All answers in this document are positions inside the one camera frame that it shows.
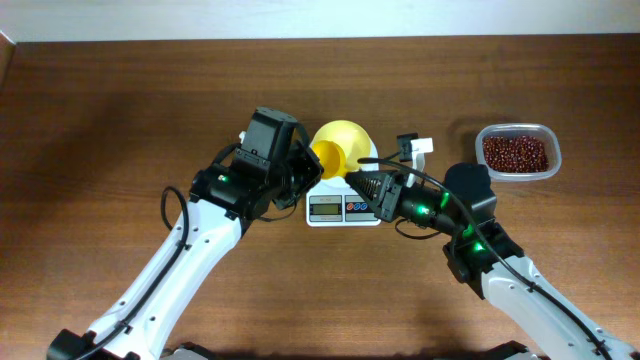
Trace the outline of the white digital kitchen scale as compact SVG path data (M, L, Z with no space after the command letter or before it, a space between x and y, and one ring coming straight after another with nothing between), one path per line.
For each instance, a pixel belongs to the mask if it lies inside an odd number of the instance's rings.
M377 155L373 142L372 145L371 155ZM359 170L371 171L377 167L361 165ZM371 227L380 224L365 201L346 183L345 177L321 179L308 191L305 214L309 226Z

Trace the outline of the red adzuki beans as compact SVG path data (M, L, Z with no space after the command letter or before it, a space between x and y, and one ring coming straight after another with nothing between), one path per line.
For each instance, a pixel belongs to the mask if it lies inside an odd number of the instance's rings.
M532 136L486 137L482 141L488 167L504 173L538 173L549 169L544 143Z

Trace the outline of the clear plastic food container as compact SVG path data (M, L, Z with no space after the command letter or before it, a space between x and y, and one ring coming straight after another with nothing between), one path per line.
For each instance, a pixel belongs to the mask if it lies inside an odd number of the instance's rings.
M477 162L488 168L494 182L548 179L562 165L555 133L541 124L490 125L476 136Z

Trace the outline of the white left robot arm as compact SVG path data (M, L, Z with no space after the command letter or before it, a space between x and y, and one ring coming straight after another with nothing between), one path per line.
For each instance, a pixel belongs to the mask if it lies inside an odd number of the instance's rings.
M158 359L178 319L214 266L263 221L269 206L295 208L323 168L308 142L265 154L235 143L199 171L181 213L132 285L83 335L63 329L49 359Z

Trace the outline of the yellow plastic bowl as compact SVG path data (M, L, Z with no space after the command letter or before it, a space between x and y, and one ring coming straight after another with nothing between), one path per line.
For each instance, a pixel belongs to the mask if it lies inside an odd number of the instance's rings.
M315 142L320 140L354 142L360 149L360 154L355 156L360 167L361 164L358 160L369 157L373 149L372 140L364 128L348 120L335 120L323 125L316 132L311 147Z

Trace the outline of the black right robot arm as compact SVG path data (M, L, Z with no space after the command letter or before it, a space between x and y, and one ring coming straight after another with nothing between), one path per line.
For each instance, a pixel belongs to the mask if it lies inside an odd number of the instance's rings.
M447 265L512 319L551 359L636 359L639 351L591 320L537 269L494 216L497 198L484 165L459 163L445 178L390 160L346 182L384 221L409 222L446 234Z

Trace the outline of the yellow plastic measuring scoop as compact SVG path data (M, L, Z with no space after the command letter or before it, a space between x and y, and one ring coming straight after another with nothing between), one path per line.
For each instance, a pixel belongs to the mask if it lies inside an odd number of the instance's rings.
M344 178L347 173L360 169L355 158L360 149L354 142L320 140L312 145L312 150L323 167L322 180Z

